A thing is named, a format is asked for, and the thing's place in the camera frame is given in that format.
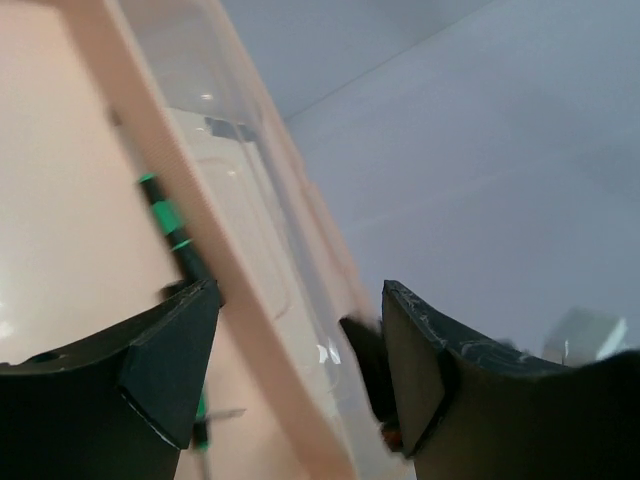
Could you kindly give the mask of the small precision screwdriver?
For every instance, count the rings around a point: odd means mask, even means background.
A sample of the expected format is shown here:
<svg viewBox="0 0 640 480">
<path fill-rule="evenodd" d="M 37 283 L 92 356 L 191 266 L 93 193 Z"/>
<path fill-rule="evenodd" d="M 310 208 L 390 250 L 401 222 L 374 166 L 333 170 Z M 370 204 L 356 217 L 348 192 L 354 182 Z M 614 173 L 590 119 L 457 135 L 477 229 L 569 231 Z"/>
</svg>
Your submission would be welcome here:
<svg viewBox="0 0 640 480">
<path fill-rule="evenodd" d="M 210 425 L 215 422 L 239 418 L 245 412 L 245 408 L 210 411 L 205 389 L 202 389 L 191 431 L 190 443 L 190 449 L 195 455 L 202 479 L 213 479 L 211 461 L 208 456 L 211 446 Z"/>
<path fill-rule="evenodd" d="M 183 278 L 189 282 L 211 279 L 208 267 L 186 231 L 185 223 L 173 202 L 165 195 L 157 176 L 144 174 L 138 184 Z"/>
</svg>

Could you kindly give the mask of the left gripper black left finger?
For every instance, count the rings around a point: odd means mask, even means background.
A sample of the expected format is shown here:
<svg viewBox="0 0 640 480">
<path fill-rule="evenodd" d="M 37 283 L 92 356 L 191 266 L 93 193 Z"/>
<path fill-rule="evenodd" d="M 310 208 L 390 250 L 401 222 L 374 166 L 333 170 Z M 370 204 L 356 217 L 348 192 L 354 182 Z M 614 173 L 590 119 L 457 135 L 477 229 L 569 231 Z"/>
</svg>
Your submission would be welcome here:
<svg viewBox="0 0 640 480">
<path fill-rule="evenodd" d="M 173 478 L 219 308 L 216 284 L 200 280 L 82 340 L 2 364 L 2 478 Z"/>
</svg>

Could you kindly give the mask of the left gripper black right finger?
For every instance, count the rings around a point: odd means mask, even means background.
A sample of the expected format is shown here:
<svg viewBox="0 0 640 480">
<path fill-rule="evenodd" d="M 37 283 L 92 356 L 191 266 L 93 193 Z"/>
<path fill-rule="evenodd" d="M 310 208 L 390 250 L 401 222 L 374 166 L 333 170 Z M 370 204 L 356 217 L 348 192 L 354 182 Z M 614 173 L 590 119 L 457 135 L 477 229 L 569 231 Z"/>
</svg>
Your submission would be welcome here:
<svg viewBox="0 0 640 480">
<path fill-rule="evenodd" d="M 421 479 L 635 479 L 639 354 L 581 367 L 528 355 L 386 281 L 383 336 Z"/>
</svg>

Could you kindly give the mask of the small precision screwdriver front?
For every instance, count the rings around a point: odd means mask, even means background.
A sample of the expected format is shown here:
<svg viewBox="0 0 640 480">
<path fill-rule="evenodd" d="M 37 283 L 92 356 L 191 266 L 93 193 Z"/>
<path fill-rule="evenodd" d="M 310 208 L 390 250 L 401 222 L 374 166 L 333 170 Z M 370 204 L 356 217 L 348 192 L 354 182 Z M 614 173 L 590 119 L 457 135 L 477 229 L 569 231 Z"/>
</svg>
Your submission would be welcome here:
<svg viewBox="0 0 640 480">
<path fill-rule="evenodd" d="M 173 202 L 165 195 L 157 176 L 144 174 L 138 184 L 183 278 L 189 282 L 211 279 L 208 267 L 186 231 L 185 223 Z"/>
</svg>

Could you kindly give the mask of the pink plastic toolbox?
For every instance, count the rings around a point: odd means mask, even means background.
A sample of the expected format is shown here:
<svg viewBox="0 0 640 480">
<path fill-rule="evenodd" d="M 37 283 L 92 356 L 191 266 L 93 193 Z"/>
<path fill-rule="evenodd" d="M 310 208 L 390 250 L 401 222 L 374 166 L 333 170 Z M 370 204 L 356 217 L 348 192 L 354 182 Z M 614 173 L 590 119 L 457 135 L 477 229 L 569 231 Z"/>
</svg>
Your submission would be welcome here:
<svg viewBox="0 0 640 480">
<path fill-rule="evenodd" d="M 1 5 L 1 475 L 407 479 L 370 302 L 218 1 Z"/>
</svg>

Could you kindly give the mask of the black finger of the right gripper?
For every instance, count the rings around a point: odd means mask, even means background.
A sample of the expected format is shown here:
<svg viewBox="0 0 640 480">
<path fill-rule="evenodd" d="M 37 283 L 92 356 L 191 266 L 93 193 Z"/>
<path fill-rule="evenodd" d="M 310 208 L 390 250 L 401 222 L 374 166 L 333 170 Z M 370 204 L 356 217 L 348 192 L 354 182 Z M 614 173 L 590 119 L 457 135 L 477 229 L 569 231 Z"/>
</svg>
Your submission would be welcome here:
<svg viewBox="0 0 640 480">
<path fill-rule="evenodd" d="M 387 448 L 400 452 L 400 426 L 380 319 L 346 315 L 339 325 L 356 357 L 371 411 Z"/>
</svg>

